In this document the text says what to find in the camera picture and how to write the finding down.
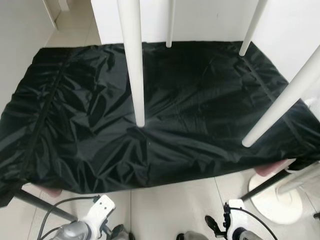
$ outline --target white table leg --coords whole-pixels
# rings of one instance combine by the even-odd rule
[[[249,29],[246,32],[245,38],[243,40],[243,43],[242,43],[242,46],[241,46],[241,49],[239,52],[239,55],[242,57],[246,54],[246,51],[249,47],[249,44],[252,40],[254,33],[255,33],[255,30],[256,30],[257,25],[260,20],[260,17],[262,16],[262,13],[264,12],[264,9],[267,5],[267,2],[268,2],[268,0],[259,0],[257,6],[255,8],[252,20],[250,22]]]
[[[250,147],[320,78],[320,46],[242,141]]]
[[[140,0],[117,0],[126,64],[128,67],[135,120],[145,125]]]
[[[166,36],[166,47],[171,48],[172,37],[174,35],[174,23],[175,23],[175,9],[176,0],[169,0],[169,19],[168,19],[168,33]]]

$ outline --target black cable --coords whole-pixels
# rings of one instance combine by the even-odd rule
[[[43,237],[41,238],[41,240],[44,240],[46,237],[48,237],[49,234],[53,233],[54,231],[57,231],[60,227],[56,227],[54,229],[51,229],[50,231],[48,231],[45,235],[43,235]]]
[[[244,212],[248,215],[250,215],[251,217],[253,217],[255,220],[257,220],[259,223],[261,223],[268,231],[269,233],[272,235],[272,237],[274,238],[274,240],[278,240],[278,238],[276,237],[276,235],[271,231],[271,229],[260,219],[258,218],[256,215],[252,214],[251,212],[244,210],[242,208],[237,208],[237,207],[230,207],[230,210],[237,210],[237,211],[241,211]]]
[[[62,200],[62,201],[59,201],[57,202],[55,205],[53,205],[46,213],[46,215],[44,216],[43,218],[43,221],[42,221],[42,224],[41,224],[41,227],[40,227],[40,230],[39,230],[39,234],[38,234],[38,237],[37,237],[37,240],[41,240],[41,235],[44,231],[44,228],[45,228],[45,224],[46,224],[46,221],[48,219],[48,216],[49,214],[51,213],[51,211],[53,209],[55,209],[56,206],[60,205],[60,204],[63,204],[63,203],[66,203],[66,202],[70,202],[70,201],[74,201],[74,200],[86,200],[86,199],[96,199],[96,198],[100,198],[100,196],[80,196],[80,197],[73,197],[73,198],[68,198],[68,199],[65,199],[65,200]]]

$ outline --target black nylon sheet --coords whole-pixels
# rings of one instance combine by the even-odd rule
[[[241,141],[288,85],[241,42],[143,43],[144,128],[123,44],[43,48],[0,120],[0,196],[31,182],[80,194],[320,159],[320,123],[300,100],[250,148]]]

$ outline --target floor grout line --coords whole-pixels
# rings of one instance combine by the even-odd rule
[[[34,224],[34,220],[35,220],[35,216],[36,216],[37,210],[38,210],[38,208],[36,207],[35,210],[34,210],[34,213],[33,213],[33,217],[32,217],[32,221],[31,221],[31,225],[30,225],[30,229],[29,229],[27,240],[29,240],[31,229],[32,229],[32,226]]]
[[[93,15],[92,15],[91,22],[90,22],[89,30],[88,30],[88,33],[87,33],[87,35],[86,35],[85,41],[84,41],[84,45],[85,45],[85,46],[87,45],[87,40],[88,40],[88,37],[89,37],[89,33],[90,33],[90,30],[91,30],[91,27],[92,27],[92,23],[93,23],[93,21],[94,21],[94,18],[95,18],[95,15],[93,14]]]
[[[216,180],[215,177],[214,177],[214,182],[215,182],[215,185],[216,185],[216,189],[218,190],[218,194],[219,194],[219,197],[220,197],[221,204],[222,204],[222,206],[223,206],[224,203],[223,203],[223,201],[222,201],[221,194],[220,194],[220,190],[219,190],[219,187],[218,187],[218,183],[217,183],[217,180]]]
[[[130,190],[130,233],[132,232],[132,190]]]
[[[315,208],[314,204],[312,203],[309,195],[308,195],[305,191],[303,191],[303,192],[304,192],[304,194],[306,195],[306,197],[308,198],[309,202],[311,203],[311,206],[313,207],[314,211],[317,212],[317,209]]]
[[[58,30],[58,26],[57,26],[57,21],[58,21],[58,18],[61,16],[61,13],[62,13],[62,10],[60,10],[60,12],[58,13],[58,16],[56,16],[55,20],[54,20],[54,23],[56,25],[56,29]]]

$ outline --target stand base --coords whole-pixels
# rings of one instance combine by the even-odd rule
[[[256,188],[269,177],[255,174],[249,182],[249,191]],[[251,198],[255,208],[270,221],[276,224],[293,224],[302,215],[303,205],[297,190],[291,190],[284,194],[277,194],[276,187],[282,181],[268,187]]]

